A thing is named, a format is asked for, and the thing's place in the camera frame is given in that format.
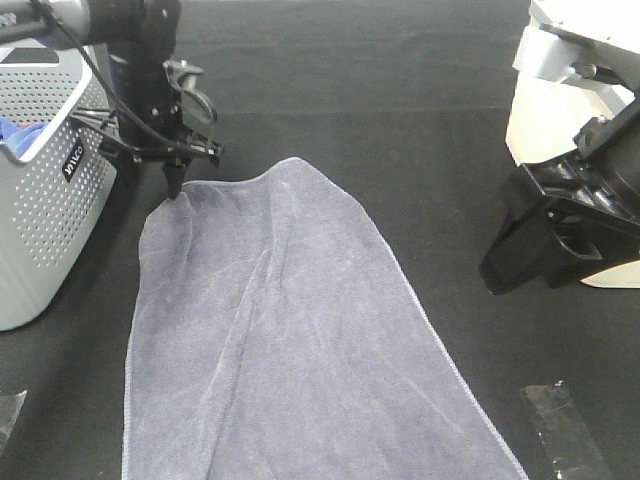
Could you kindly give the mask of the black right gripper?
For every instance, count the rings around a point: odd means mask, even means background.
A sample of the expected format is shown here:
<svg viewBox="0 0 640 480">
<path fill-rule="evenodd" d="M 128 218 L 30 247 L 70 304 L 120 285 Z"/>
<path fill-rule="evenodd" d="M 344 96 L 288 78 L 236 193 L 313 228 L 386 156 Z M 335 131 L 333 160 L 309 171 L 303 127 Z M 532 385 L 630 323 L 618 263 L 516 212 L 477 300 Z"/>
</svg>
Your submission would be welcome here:
<svg viewBox="0 0 640 480">
<path fill-rule="evenodd" d="M 518 166 L 500 194 L 505 221 L 479 266 L 493 295 L 537 277 L 638 288 L 638 101 L 589 120 L 571 150 Z"/>
</svg>

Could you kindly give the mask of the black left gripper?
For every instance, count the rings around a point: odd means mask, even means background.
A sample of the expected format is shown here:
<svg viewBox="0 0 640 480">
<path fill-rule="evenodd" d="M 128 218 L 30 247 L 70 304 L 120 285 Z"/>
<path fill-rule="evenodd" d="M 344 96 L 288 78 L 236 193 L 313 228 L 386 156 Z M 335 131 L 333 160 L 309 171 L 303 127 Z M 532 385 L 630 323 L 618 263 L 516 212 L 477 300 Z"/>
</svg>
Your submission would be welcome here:
<svg viewBox="0 0 640 480">
<path fill-rule="evenodd" d="M 186 60 L 155 62 L 143 55 L 110 54 L 113 109 L 100 125 L 100 152 L 124 162 L 162 163 L 167 197 L 181 193 L 193 160 L 218 166 L 224 146 L 213 139 L 218 113 L 201 91 L 204 70 Z"/>
</svg>

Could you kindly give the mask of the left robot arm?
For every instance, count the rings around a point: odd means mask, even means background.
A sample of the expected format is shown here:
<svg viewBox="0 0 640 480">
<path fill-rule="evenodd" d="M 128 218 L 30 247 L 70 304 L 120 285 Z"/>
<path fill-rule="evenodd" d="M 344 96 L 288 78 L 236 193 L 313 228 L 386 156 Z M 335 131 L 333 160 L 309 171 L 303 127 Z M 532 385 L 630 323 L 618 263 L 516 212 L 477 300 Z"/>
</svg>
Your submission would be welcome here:
<svg viewBox="0 0 640 480">
<path fill-rule="evenodd" d="M 201 68 L 172 55 L 182 5 L 178 1 L 4 1 L 1 41 L 33 39 L 55 50 L 76 50 L 112 102 L 109 109 L 75 107 L 73 129 L 101 137 L 100 153 L 114 166 L 158 163 L 167 195 L 178 197 L 192 161 L 220 162 L 212 131 L 187 126 L 191 115 L 207 128 L 218 119 L 197 89 Z"/>
</svg>

